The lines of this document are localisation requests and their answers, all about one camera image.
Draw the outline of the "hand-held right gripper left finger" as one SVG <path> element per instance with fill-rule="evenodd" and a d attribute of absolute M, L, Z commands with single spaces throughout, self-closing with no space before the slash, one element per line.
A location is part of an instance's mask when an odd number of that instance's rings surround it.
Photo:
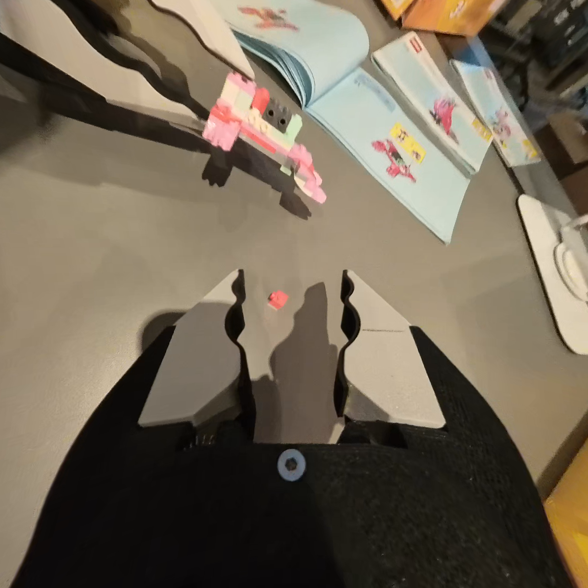
<path fill-rule="evenodd" d="M 173 326 L 173 334 L 146 397 L 142 429 L 189 424 L 197 432 L 231 418 L 254 435 L 254 397 L 245 349 L 245 273 L 221 280 Z"/>

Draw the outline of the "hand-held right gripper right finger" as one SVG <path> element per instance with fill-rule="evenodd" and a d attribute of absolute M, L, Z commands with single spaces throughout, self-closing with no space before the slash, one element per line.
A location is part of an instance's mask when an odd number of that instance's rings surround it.
<path fill-rule="evenodd" d="M 443 439 L 446 419 L 410 322 L 354 271 L 344 270 L 334 408 L 338 445 L 407 445 Z"/>

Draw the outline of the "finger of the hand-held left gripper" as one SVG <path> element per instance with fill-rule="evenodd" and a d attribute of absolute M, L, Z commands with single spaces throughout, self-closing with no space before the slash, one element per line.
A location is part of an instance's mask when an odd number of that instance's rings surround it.
<path fill-rule="evenodd" d="M 255 74 L 249 60 L 231 28 L 210 1 L 152 1 L 152 4 L 187 24 L 209 53 L 254 81 Z"/>
<path fill-rule="evenodd" d="M 1 1 L 1 33 L 107 103 L 163 121 L 204 121 L 207 114 L 173 96 L 151 68 L 120 54 L 53 1 Z"/>

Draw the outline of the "pink toy brick model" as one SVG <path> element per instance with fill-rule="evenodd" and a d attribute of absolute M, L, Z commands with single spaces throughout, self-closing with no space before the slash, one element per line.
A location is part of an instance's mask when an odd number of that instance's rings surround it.
<path fill-rule="evenodd" d="M 298 143 L 302 126 L 301 115 L 272 98 L 266 88 L 233 71 L 210 110 L 202 136 L 225 152 L 238 141 L 246 143 L 274 161 L 307 197 L 323 204 L 322 178 L 310 151 Z"/>

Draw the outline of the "grey desk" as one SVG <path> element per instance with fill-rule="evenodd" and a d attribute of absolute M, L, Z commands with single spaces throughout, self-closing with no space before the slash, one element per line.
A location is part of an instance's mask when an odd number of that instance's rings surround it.
<path fill-rule="evenodd" d="M 541 490 L 587 439 L 587 357 L 550 315 L 491 147 L 443 244 L 313 120 L 327 202 L 287 196 L 203 152 L 1 102 L 1 497 L 40 508 L 152 320 L 246 279 L 243 345 L 264 442 L 334 437 L 343 269 L 421 327 L 506 425 Z M 282 309 L 268 296 L 282 290 Z"/>

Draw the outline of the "thick light blue instruction booklet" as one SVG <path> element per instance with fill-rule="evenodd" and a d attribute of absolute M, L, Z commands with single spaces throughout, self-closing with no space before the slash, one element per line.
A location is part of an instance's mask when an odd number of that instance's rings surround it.
<path fill-rule="evenodd" d="M 441 241 L 452 240 L 469 178 L 362 68 L 369 36 L 320 1 L 212 1 L 248 52 L 271 64 L 302 109 Z"/>

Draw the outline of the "thin light blue instruction booklet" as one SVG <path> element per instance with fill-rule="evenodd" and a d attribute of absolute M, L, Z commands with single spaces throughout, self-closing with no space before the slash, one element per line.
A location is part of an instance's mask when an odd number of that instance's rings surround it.
<path fill-rule="evenodd" d="M 408 32 L 371 61 L 411 104 L 467 175 L 480 171 L 492 133 L 445 78 L 425 44 Z"/>
<path fill-rule="evenodd" d="M 507 101 L 493 70 L 456 59 L 451 59 L 450 64 L 477 114 L 491 131 L 493 144 L 504 163 L 510 168 L 538 163 L 540 154 Z"/>

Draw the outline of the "orange toy box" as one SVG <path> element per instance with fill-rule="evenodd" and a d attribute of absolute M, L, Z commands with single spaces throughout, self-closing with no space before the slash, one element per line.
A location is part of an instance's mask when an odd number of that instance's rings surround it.
<path fill-rule="evenodd" d="M 507 1 L 379 1 L 403 29 L 476 36 Z"/>

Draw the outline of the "wooden board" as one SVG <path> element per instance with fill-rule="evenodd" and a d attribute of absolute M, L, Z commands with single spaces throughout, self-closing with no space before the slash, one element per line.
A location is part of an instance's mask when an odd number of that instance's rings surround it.
<path fill-rule="evenodd" d="M 575 587 L 587 587 L 587 443 L 544 503 L 564 566 Z"/>

